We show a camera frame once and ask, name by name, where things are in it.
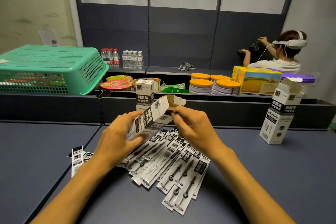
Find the dark hair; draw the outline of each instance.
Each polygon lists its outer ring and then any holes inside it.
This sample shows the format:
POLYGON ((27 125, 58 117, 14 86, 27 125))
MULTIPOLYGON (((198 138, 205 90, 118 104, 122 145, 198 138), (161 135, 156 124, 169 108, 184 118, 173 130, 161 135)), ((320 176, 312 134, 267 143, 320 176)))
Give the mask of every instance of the dark hair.
MULTIPOLYGON (((307 39, 307 34, 303 31, 301 31, 303 38, 306 40, 307 39)), ((289 40, 298 40, 299 39, 299 33, 295 30, 289 30, 286 32, 283 32, 277 39, 277 41, 283 41, 287 42, 289 40)), ((282 49, 285 49, 284 44, 277 44, 277 46, 282 46, 282 49)), ((289 47, 286 47, 286 53, 287 57, 294 57, 296 54, 300 52, 301 49, 291 49, 289 47)))

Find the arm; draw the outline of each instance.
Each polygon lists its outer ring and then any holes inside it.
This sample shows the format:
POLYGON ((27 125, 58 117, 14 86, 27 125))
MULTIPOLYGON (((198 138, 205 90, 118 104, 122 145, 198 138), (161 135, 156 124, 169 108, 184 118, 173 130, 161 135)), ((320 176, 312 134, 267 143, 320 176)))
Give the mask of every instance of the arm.
POLYGON ((133 141, 126 140, 128 125, 142 112, 118 116, 103 131, 91 159, 84 163, 55 199, 31 224, 75 223, 84 205, 104 176, 120 163, 147 135, 133 141))
POLYGON ((245 53, 245 58, 243 60, 243 66, 247 67, 248 65, 250 65, 250 62, 251 62, 251 53, 246 49, 242 49, 241 51, 245 53))
POLYGON ((171 108, 179 132, 220 170, 251 223, 295 223, 245 169, 233 150, 224 145, 204 112, 171 108))
POLYGON ((257 41, 259 43, 262 43, 267 48, 267 50, 272 54, 273 57, 277 58, 277 54, 276 54, 277 50, 274 49, 272 44, 267 41, 266 36, 259 37, 257 41))

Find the hand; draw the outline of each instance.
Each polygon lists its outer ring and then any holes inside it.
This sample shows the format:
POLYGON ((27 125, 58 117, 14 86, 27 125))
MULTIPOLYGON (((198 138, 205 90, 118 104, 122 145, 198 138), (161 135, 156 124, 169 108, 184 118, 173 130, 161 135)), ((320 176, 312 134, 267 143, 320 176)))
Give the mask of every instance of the hand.
POLYGON ((246 55, 246 54, 247 54, 247 55, 248 55, 248 54, 251 54, 250 51, 249 51, 249 50, 246 50, 246 49, 241 49, 241 52, 244 52, 245 55, 246 55))
POLYGON ((270 43, 267 41, 267 37, 266 36, 262 36, 259 37, 257 40, 259 43, 262 43, 264 46, 269 45, 270 43))
POLYGON ((119 115, 107 129, 105 129, 98 142, 97 148, 91 159, 98 160, 110 171, 120 163, 128 154, 139 146, 148 135, 127 141, 128 126, 134 119, 142 114, 142 111, 134 111, 119 115))
POLYGON ((171 116, 179 128, 180 137, 185 137, 196 150, 212 158, 218 148, 224 146, 205 112, 184 106, 170 107, 170 110, 173 111, 171 116))

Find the person wearing headset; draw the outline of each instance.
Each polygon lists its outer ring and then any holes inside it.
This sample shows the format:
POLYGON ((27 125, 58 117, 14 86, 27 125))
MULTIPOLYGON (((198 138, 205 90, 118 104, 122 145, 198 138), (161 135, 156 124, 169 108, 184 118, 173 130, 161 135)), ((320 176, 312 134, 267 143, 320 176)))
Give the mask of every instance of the person wearing headset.
MULTIPOLYGON (((205 112, 184 106, 171 107, 170 110, 173 121, 179 128, 179 136, 187 139, 191 146, 212 160, 251 223, 295 223, 246 170, 234 151, 220 140, 205 112)), ((80 167, 64 189, 31 224, 76 222, 104 176, 148 137, 142 135, 133 141, 126 140, 128 126, 141 113, 134 111, 119 115, 103 131, 90 160, 80 167)))
POLYGON ((295 30, 282 33, 273 43, 269 43, 265 36, 260 37, 258 38, 258 42, 266 47, 265 51, 268 50, 272 54, 274 57, 273 60, 258 60, 256 63, 250 64, 251 53, 246 49, 242 49, 241 51, 245 53, 243 66, 273 68, 284 72, 298 73, 300 63, 294 57, 307 45, 306 39, 307 35, 305 32, 295 30))

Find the cardboard box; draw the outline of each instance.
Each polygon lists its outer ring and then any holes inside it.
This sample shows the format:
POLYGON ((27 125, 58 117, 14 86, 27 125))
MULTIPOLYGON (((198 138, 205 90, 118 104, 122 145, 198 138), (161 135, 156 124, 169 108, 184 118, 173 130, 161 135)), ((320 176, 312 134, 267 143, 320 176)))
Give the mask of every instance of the cardboard box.
POLYGON ((282 143, 304 93, 304 87, 290 78, 279 83, 259 134, 268 144, 282 143))
POLYGON ((281 72, 240 69, 238 82, 240 83, 239 95, 272 96, 279 82, 281 72))
POLYGON ((140 79, 135 83, 136 110, 145 111, 154 102, 154 81, 140 79))
POLYGON ((173 119, 169 112, 169 107, 185 105, 186 100, 174 95, 165 95, 155 101, 142 115, 138 116, 130 125, 126 138, 133 140, 140 135, 152 135, 173 119))
POLYGON ((271 71, 270 69, 266 69, 266 68, 260 68, 260 67, 240 67, 240 66, 234 66, 233 67, 233 71, 232 71, 232 75, 231 75, 231 80, 232 81, 237 81, 238 80, 238 75, 239 75, 239 71, 240 69, 250 69, 250 70, 262 70, 262 71, 271 71))

